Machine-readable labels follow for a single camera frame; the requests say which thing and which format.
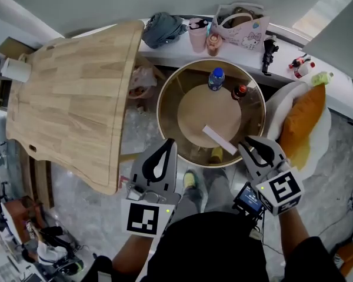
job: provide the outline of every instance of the sneaker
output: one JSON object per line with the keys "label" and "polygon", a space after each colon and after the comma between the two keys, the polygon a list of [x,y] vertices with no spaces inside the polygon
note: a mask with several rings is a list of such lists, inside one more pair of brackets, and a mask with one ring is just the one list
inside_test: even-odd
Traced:
{"label": "sneaker", "polygon": [[192,170],[187,170],[183,177],[184,188],[197,188],[198,178]]}

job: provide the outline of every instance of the person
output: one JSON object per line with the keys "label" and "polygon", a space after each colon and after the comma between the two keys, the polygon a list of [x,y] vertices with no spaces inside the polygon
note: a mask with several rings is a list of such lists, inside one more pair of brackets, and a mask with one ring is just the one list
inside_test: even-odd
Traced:
{"label": "person", "polygon": [[[261,237],[232,208],[234,197],[223,169],[203,171],[208,191],[200,213],[202,192],[196,174],[184,176],[184,195],[175,209],[141,281],[269,281]],[[310,237],[292,208],[279,215],[286,266],[283,281],[345,281],[318,237]],[[98,281],[97,271],[112,281],[135,281],[152,238],[131,235],[114,257],[98,257],[83,281]]]}
{"label": "person", "polygon": [[32,225],[32,229],[38,238],[36,253],[23,249],[22,258],[29,263],[38,262],[45,266],[53,266],[55,263],[68,256],[70,245],[58,238],[63,235],[61,227],[47,227],[39,231]]}

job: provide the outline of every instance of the pink cup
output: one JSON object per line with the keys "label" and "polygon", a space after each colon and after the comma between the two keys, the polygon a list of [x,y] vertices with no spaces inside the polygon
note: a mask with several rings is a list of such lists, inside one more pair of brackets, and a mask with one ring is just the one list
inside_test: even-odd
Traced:
{"label": "pink cup", "polygon": [[204,51],[207,42],[207,32],[207,26],[198,29],[188,29],[189,40],[191,41],[192,48],[196,53],[201,53]]}

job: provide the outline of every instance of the black shirt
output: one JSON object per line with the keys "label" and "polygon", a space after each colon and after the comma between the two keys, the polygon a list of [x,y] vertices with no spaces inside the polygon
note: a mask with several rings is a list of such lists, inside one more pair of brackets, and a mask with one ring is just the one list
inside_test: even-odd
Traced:
{"label": "black shirt", "polygon": [[[148,281],[269,281],[259,240],[249,222],[209,212],[172,224],[148,263]],[[318,237],[300,243],[287,260],[284,281],[345,281]]]}

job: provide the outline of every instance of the floor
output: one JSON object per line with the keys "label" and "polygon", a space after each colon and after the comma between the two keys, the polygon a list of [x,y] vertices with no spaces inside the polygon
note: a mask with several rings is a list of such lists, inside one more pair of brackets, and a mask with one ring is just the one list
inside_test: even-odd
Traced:
{"label": "floor", "polygon": [[[122,138],[122,153],[141,152],[161,139],[155,114],[155,99],[149,102],[149,110],[139,113],[129,105],[125,115]],[[0,112],[0,141],[5,139],[5,113]],[[13,160],[16,158],[14,142],[9,143]],[[120,166],[119,176],[129,177],[132,162]],[[14,192],[21,195],[19,173],[16,165],[11,167],[10,181],[14,181]],[[201,169],[178,159],[176,191],[182,193],[183,175],[188,169],[195,169],[202,178]],[[227,167],[231,192],[235,196],[247,181],[242,162]],[[339,115],[332,113],[332,127],[329,133],[329,148],[319,161],[312,177],[304,181],[305,196],[298,210],[311,236],[319,235],[324,228],[340,219],[347,212],[347,201],[353,190],[353,126]],[[52,188],[54,191],[54,216],[81,243],[86,251],[103,254],[110,258],[117,254],[128,235],[121,231],[120,204],[126,197],[123,186],[114,196],[106,196],[92,190],[86,183],[57,164],[52,164]],[[339,223],[321,235],[327,249],[347,238],[353,229],[353,211]],[[276,217],[265,216],[265,244],[281,252],[279,223]],[[154,241],[151,253],[156,249]],[[264,247],[267,271],[270,277],[282,276],[284,258],[268,247]]]}

